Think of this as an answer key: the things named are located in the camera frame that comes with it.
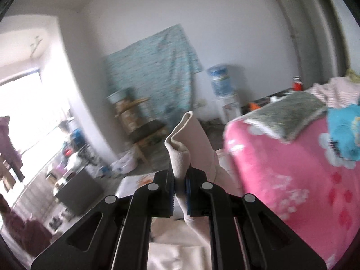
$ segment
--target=blue water jug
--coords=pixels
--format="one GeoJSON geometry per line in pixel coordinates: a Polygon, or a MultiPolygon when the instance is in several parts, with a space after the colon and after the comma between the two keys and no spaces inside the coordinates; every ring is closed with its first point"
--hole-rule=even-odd
{"type": "Polygon", "coordinates": [[[216,96],[224,97],[233,94],[233,88],[231,87],[231,80],[227,74],[226,66],[213,66],[207,71],[211,77],[212,89],[216,96]]]}

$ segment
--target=pink bedspread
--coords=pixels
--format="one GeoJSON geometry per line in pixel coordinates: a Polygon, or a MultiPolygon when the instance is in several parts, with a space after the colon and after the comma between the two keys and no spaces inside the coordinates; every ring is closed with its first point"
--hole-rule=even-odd
{"type": "Polygon", "coordinates": [[[270,207],[330,269],[360,227],[360,163],[338,158],[327,132],[326,119],[319,119],[286,145],[233,121],[224,146],[244,192],[270,207]]]}

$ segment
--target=red thermos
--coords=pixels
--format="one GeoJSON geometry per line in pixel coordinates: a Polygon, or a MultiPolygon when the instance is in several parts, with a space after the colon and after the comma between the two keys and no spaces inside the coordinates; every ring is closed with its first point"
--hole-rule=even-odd
{"type": "Polygon", "coordinates": [[[294,91],[302,91],[303,90],[302,82],[300,80],[300,77],[294,77],[293,89],[294,89],[294,91]]]}

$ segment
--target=white plastic bag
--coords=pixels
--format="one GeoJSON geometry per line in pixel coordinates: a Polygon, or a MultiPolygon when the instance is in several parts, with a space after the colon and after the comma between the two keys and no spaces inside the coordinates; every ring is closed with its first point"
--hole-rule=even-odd
{"type": "Polygon", "coordinates": [[[120,159],[111,164],[111,169],[114,173],[125,175],[137,167],[137,159],[135,149],[131,148],[129,151],[120,155],[120,159]]]}

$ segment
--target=blue sheet hanging on wall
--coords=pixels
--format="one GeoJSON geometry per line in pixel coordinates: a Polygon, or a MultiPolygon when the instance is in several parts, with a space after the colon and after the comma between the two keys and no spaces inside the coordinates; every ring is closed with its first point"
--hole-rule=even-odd
{"type": "Polygon", "coordinates": [[[128,88],[134,97],[150,97],[155,116],[180,118],[192,110],[192,75],[199,59],[177,24],[106,56],[109,94],[128,88]]]}

